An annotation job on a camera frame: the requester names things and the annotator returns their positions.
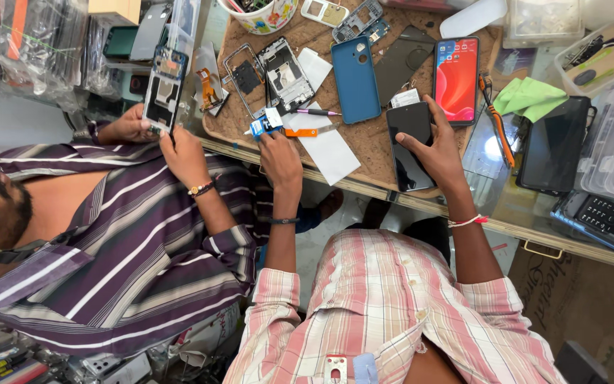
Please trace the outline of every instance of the ceramic cup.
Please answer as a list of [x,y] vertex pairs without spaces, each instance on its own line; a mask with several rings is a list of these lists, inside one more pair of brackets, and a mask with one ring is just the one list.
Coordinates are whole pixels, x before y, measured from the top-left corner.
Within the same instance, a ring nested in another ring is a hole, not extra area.
[[243,28],[256,35],[268,35],[283,28],[291,20],[297,10],[298,0],[273,0],[259,11],[238,13],[227,1],[218,0],[230,15],[243,25]]

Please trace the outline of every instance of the pink checkered shirt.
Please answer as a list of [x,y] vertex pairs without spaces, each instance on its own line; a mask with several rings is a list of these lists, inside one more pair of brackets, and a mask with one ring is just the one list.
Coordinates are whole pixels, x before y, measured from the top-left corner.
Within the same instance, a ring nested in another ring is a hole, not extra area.
[[507,277],[456,283],[439,251],[385,230],[345,230],[323,250],[307,319],[300,278],[263,269],[225,383],[323,383],[327,354],[372,353],[378,379],[402,383],[421,334],[468,383],[565,383],[549,344],[528,331]]

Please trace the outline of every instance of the purple screwdriver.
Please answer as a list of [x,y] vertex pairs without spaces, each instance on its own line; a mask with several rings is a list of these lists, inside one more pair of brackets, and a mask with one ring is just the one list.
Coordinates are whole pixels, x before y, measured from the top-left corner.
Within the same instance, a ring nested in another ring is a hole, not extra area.
[[298,109],[300,113],[309,113],[310,115],[320,115],[320,116],[341,116],[340,113],[324,111],[323,109]]

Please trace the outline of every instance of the plastic bag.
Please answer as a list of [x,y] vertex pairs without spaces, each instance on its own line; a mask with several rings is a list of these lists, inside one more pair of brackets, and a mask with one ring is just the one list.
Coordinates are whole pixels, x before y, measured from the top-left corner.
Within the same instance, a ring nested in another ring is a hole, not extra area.
[[108,68],[106,57],[103,56],[109,28],[103,25],[100,18],[91,17],[85,44],[85,76],[82,79],[82,87],[108,100],[117,101],[120,99],[120,71]]
[[29,0],[24,10],[16,2],[1,2],[0,65],[7,82],[77,111],[88,0]]

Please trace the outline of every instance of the green cloth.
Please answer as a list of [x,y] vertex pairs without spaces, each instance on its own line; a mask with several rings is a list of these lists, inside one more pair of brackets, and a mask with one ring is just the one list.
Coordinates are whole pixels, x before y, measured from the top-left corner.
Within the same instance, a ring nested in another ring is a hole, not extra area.
[[515,112],[535,122],[568,99],[563,90],[525,77],[513,79],[499,92],[494,100],[494,108],[501,115]]

